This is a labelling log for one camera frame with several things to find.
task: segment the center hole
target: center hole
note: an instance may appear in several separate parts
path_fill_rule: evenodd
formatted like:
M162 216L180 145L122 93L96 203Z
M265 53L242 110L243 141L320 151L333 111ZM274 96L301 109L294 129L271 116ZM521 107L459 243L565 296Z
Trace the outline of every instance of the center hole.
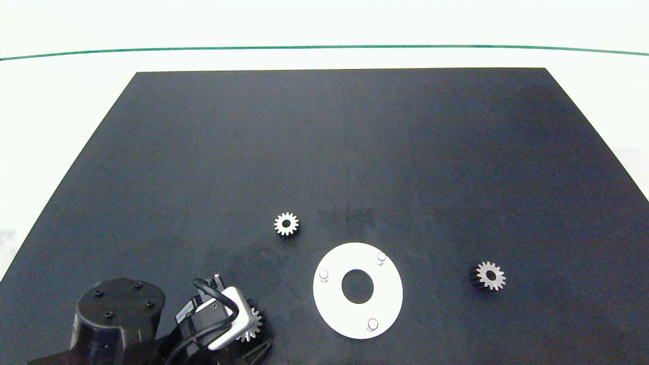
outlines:
M363 270L352 270L343 278L343 294L352 303L362 304L374 294L372 278Z

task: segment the white disc with hole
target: white disc with hole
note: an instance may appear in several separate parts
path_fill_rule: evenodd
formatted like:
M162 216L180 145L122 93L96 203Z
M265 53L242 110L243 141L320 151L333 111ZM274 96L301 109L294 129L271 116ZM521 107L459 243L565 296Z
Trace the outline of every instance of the white disc with hole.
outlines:
M343 278L362 270L372 279L370 299L357 304L343 293ZM324 321L349 338L372 338L397 320L403 302L401 276L392 260L378 248L361 242L334 247L320 261L313 276L313 298Z

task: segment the gear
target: gear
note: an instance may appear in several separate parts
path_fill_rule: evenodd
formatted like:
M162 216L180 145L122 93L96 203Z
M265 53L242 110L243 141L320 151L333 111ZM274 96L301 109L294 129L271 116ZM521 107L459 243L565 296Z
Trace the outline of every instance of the gear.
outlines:
M259 310L251 308L251 311L254 322L248 331L245 331L241 336L237 337L237 340L241 340L241 342L250 342L253 338L257 337L257 333L261 331L260 327L262 326L262 317L259 315Z
M297 217L289 212L283 213L279 216L277 216L277 219L275 220L275 231L277 231L277 234L280 236L290 236L291 234L295 233L297 231L297 227L299 227L299 220Z
M505 285L505 276L504 272L500 271L500 266L492 264L491 262L484 261L478 265L476 268L476 276L480 279L481 283L484 283L484 288L489 288L490 290L502 289L502 286Z

